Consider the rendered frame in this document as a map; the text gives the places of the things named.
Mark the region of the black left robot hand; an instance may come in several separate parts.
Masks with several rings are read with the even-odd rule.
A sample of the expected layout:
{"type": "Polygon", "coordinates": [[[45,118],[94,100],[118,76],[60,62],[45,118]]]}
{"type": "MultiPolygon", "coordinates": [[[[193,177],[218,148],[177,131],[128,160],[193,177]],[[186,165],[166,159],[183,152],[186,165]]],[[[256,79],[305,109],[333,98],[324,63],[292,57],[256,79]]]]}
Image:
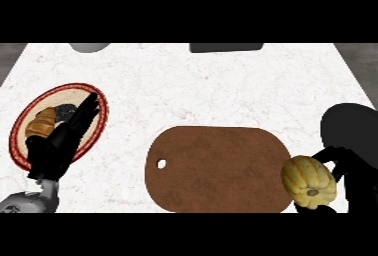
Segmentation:
{"type": "Polygon", "coordinates": [[[57,181],[70,165],[81,138],[98,113],[97,94],[84,99],[69,120],[59,124],[51,134],[42,138],[32,135],[26,139],[29,179],[57,181]]]}

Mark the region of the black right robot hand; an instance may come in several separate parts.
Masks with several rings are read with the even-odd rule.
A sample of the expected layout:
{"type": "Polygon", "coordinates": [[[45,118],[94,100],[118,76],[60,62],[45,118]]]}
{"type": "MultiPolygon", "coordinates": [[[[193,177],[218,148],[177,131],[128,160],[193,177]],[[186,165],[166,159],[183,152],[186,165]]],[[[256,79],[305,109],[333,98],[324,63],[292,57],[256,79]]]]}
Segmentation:
{"type": "MultiPolygon", "coordinates": [[[[327,168],[335,181],[344,179],[345,200],[349,214],[378,214],[378,169],[373,168],[361,157],[342,147],[326,147],[314,158],[327,168]]],[[[335,210],[318,206],[310,210],[296,205],[298,213],[333,213],[335,210]]]]}

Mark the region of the yellow squash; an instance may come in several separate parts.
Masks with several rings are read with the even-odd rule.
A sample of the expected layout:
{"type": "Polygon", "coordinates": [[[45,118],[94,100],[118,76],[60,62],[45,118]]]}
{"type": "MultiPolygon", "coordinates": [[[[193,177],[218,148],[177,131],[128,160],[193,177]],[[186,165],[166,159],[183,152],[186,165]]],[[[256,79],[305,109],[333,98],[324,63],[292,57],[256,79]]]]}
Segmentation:
{"type": "Polygon", "coordinates": [[[326,166],[308,156],[292,157],[282,167],[283,188],[298,206],[314,210],[336,198],[336,181],[326,166]]]}

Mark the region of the black pan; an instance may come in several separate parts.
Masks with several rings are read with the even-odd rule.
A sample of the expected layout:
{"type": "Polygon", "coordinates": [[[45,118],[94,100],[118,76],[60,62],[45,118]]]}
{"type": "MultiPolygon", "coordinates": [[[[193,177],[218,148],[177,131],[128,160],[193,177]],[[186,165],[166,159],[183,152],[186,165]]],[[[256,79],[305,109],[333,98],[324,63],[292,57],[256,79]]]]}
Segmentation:
{"type": "Polygon", "coordinates": [[[378,158],[378,111],[357,103],[333,105],[320,120],[324,146],[351,149],[370,161],[378,158]]]}

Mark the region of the brown wooden cutting board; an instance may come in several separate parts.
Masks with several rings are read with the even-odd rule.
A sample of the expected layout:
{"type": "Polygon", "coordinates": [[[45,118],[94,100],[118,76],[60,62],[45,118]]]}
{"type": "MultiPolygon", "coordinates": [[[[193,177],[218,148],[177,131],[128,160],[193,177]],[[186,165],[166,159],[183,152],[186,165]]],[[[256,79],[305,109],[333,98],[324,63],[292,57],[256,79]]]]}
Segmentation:
{"type": "Polygon", "coordinates": [[[279,213],[290,204],[280,181],[287,159],[283,143],[262,129],[172,127],[147,152],[150,198],[171,212],[279,213]]]}

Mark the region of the brown croissant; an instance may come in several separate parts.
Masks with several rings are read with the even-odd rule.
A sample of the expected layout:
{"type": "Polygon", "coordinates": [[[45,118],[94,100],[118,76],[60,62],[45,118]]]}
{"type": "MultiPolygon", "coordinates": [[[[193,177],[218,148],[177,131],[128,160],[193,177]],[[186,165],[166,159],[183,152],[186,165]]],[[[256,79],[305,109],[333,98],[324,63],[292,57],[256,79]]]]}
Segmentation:
{"type": "Polygon", "coordinates": [[[35,114],[35,118],[28,123],[25,128],[25,136],[39,136],[47,138],[54,130],[56,124],[56,108],[47,107],[35,114]]]}

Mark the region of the black speckled lump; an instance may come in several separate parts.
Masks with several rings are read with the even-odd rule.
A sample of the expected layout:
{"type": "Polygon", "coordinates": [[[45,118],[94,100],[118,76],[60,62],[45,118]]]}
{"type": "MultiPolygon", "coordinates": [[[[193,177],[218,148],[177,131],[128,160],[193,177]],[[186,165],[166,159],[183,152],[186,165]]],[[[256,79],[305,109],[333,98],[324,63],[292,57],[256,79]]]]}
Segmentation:
{"type": "Polygon", "coordinates": [[[56,122],[66,122],[76,111],[76,106],[73,104],[60,104],[54,107],[54,110],[56,122]]]}

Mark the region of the red-rimmed beige plate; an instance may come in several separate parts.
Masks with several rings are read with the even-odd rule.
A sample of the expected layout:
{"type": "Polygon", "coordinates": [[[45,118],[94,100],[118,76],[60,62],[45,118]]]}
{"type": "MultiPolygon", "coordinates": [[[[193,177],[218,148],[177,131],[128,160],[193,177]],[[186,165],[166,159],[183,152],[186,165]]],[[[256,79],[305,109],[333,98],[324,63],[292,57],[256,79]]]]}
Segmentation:
{"type": "Polygon", "coordinates": [[[22,112],[19,113],[8,134],[8,154],[16,166],[25,171],[28,171],[31,168],[31,165],[26,161],[25,128],[28,123],[35,118],[35,114],[47,107],[54,107],[60,104],[72,104],[78,106],[91,93],[97,94],[97,108],[100,112],[94,117],[90,128],[79,142],[79,147],[72,159],[72,161],[76,161],[96,144],[106,126],[109,107],[101,91],[93,85],[85,83],[69,83],[60,85],[45,91],[29,102],[22,112]]]}

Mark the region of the pale grey rounded object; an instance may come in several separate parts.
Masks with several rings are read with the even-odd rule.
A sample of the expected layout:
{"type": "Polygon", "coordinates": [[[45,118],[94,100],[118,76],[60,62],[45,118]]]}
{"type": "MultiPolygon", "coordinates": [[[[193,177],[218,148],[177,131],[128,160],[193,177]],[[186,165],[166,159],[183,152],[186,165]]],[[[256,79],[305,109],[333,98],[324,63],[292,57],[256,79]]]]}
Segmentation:
{"type": "Polygon", "coordinates": [[[94,53],[109,46],[107,43],[70,43],[72,49],[79,53],[94,53]]]}

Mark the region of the dark grey flat object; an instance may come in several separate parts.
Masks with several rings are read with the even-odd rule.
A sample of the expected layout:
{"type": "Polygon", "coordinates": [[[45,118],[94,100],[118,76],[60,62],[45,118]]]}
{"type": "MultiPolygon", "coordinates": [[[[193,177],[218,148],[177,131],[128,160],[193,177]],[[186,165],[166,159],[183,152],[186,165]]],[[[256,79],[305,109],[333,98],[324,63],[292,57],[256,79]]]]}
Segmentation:
{"type": "Polygon", "coordinates": [[[192,53],[255,51],[262,48],[262,43],[190,43],[192,53]]]}

